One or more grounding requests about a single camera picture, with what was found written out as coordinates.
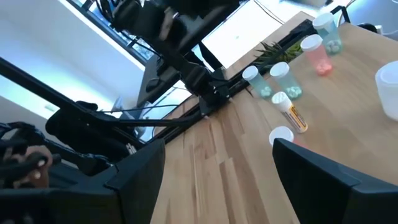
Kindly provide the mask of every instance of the green plant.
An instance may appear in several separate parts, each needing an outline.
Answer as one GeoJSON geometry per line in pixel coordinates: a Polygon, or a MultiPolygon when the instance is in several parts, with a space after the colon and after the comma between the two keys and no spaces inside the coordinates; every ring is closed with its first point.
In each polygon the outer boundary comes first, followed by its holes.
{"type": "MultiPolygon", "coordinates": [[[[293,46],[289,47],[284,53],[282,53],[280,56],[278,56],[273,62],[271,62],[269,65],[266,65],[266,68],[271,68],[274,64],[278,62],[291,62],[293,59],[295,59],[297,56],[299,56],[301,53],[303,53],[301,47],[300,47],[301,41],[298,41],[295,43],[293,46]]],[[[253,62],[253,65],[261,65],[265,61],[269,60],[273,55],[275,55],[282,47],[278,43],[272,43],[272,45],[269,45],[265,42],[261,42],[261,45],[263,46],[264,49],[262,50],[256,50],[258,52],[261,52],[262,54],[257,57],[257,59],[253,62]]]]}

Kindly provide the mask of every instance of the pill bottle label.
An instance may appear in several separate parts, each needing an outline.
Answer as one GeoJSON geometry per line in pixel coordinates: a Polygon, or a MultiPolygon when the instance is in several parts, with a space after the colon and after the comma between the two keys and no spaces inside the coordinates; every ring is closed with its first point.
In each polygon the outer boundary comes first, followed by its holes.
{"type": "Polygon", "coordinates": [[[289,123],[296,129],[298,133],[303,133],[308,129],[308,125],[304,121],[301,114],[296,110],[296,107],[292,105],[288,111],[282,112],[289,123]]]}

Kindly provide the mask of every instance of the light wood surface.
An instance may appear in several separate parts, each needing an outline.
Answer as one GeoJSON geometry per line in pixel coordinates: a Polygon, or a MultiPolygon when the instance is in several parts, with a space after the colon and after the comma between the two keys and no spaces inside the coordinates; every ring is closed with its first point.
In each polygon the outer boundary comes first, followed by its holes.
{"type": "MultiPolygon", "coordinates": [[[[278,42],[278,41],[282,40],[285,36],[287,36],[289,34],[289,32],[292,29],[297,27],[301,22],[303,22],[306,19],[309,19],[312,21],[314,18],[312,16],[306,14],[305,12],[299,12],[294,17],[292,17],[289,21],[287,21],[284,25],[282,25],[280,28],[278,28],[275,32],[273,32],[271,35],[266,37],[263,41],[272,43],[272,42],[278,42]]],[[[262,45],[260,43],[257,46],[255,46],[252,50],[250,50],[248,53],[243,55],[232,66],[227,68],[225,70],[225,78],[226,79],[233,78],[238,72],[240,72],[242,69],[244,69],[250,63],[252,63],[256,59],[256,56],[259,55],[259,52],[256,51],[259,49],[262,49],[262,45]]],[[[181,115],[183,115],[189,109],[194,107],[197,103],[198,103],[198,98],[189,99],[186,102],[182,103],[176,110],[172,111],[168,116],[166,116],[165,119],[179,118],[179,117],[181,117],[181,115]]],[[[158,134],[163,129],[164,129],[164,127],[156,128],[155,134],[158,134]]]]}
{"type": "MultiPolygon", "coordinates": [[[[344,51],[329,77],[304,55],[290,63],[303,86],[295,101],[307,120],[297,139],[310,150],[398,185],[398,123],[383,113],[374,76],[398,59],[398,43],[351,24],[340,27],[344,51]]],[[[242,91],[234,103],[166,145],[164,180],[152,217],[160,223],[299,223],[268,142],[288,125],[267,101],[242,91]]]]}

